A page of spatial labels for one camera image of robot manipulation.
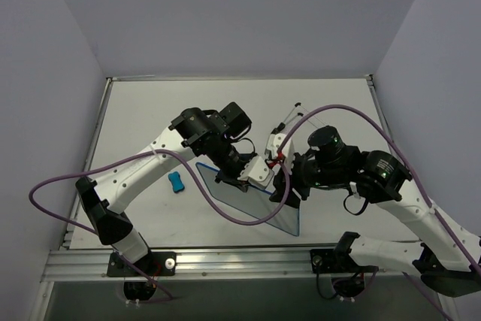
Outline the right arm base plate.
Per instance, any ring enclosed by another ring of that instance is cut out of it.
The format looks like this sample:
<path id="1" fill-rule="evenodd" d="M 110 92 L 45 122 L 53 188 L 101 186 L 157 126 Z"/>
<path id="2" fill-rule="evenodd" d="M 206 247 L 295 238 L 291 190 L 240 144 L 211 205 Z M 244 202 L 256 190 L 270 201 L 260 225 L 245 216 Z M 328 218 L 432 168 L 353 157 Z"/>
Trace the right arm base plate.
<path id="1" fill-rule="evenodd" d="M 342 268 L 334 257 L 334 250 L 331 248 L 310 250 L 310 261 L 312 272 L 315 274 L 340 273 Z"/>

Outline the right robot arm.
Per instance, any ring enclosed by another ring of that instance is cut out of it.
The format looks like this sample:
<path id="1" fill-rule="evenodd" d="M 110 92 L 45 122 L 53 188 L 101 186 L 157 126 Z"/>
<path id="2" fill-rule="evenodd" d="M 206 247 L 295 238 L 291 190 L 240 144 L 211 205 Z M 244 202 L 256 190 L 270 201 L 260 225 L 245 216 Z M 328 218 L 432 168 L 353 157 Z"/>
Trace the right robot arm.
<path id="1" fill-rule="evenodd" d="M 280 129 L 274 129 L 266 156 L 289 170 L 274 177 L 272 202 L 284 201 L 298 209 L 313 189 L 344 189 L 403 223 L 417 241 L 381 241 L 356 232 L 344 232 L 333 250 L 337 267 L 387 268 L 412 274 L 435 292 L 452 298 L 480 290 L 480 237 L 458 224 L 432 200 L 426 201 L 411 172 L 390 153 L 360 151 L 346 145 L 337 129 L 324 126 L 307 141 L 300 154 Z"/>

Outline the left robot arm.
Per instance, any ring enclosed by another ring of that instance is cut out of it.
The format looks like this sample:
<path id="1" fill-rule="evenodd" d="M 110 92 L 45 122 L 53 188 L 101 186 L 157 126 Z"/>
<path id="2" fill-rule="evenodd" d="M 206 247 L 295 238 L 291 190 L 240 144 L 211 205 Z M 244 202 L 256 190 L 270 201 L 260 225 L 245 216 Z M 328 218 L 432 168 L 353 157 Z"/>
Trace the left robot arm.
<path id="1" fill-rule="evenodd" d="M 126 216 L 126 208 L 180 164 L 171 153 L 185 161 L 207 156 L 219 169 L 216 181 L 247 191 L 247 182 L 239 177 L 254 155 L 239 153 L 234 143 L 251 125 L 251 119 L 234 102 L 220 111 L 187 108 L 144 148 L 144 158 L 97 178 L 81 177 L 75 183 L 80 203 L 101 243 L 119 251 L 134 275 L 146 274 L 152 265 L 151 251 Z"/>

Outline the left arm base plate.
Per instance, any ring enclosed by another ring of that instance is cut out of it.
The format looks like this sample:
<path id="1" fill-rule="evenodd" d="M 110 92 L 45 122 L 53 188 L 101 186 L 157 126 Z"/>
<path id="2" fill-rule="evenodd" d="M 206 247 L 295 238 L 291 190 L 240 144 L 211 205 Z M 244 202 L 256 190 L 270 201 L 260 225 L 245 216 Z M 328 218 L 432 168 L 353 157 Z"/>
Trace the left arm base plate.
<path id="1" fill-rule="evenodd" d="M 175 275 L 176 261 L 175 252 L 150 251 L 133 265 L 150 277 L 170 277 Z M 106 275 L 108 277 L 140 277 L 141 274 L 121 260 L 117 253 L 111 253 Z"/>

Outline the blue whiteboard eraser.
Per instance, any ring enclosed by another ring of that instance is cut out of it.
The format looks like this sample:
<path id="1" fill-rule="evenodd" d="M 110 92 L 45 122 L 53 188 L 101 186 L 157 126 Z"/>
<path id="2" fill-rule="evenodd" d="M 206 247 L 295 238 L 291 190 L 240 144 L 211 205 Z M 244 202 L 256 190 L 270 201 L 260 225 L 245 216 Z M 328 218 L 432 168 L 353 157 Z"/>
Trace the blue whiteboard eraser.
<path id="1" fill-rule="evenodd" d="M 180 173 L 174 171 L 168 174 L 168 180 L 171 184 L 172 192 L 177 194 L 185 189 L 185 185 L 181 179 Z"/>

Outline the blue-framed whiteboard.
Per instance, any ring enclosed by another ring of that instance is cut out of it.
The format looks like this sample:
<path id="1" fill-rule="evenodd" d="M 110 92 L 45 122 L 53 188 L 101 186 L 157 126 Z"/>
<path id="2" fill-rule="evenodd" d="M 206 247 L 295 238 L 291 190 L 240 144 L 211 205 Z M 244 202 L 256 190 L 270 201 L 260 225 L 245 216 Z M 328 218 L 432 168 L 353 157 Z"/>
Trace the blue-framed whiteboard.
<path id="1" fill-rule="evenodd" d="M 201 162 L 196 162 L 195 167 L 204 181 L 205 188 L 211 198 L 218 205 L 238 210 L 254 219 L 266 217 L 278 206 L 278 203 L 270 201 L 269 197 L 271 194 L 266 190 L 249 186 L 247 192 L 241 192 L 239 189 L 226 183 L 217 183 L 215 181 L 215 176 L 218 172 L 216 168 Z M 267 224 L 298 237 L 300 234 L 299 209 L 286 204 L 275 217 L 267 221 Z"/>

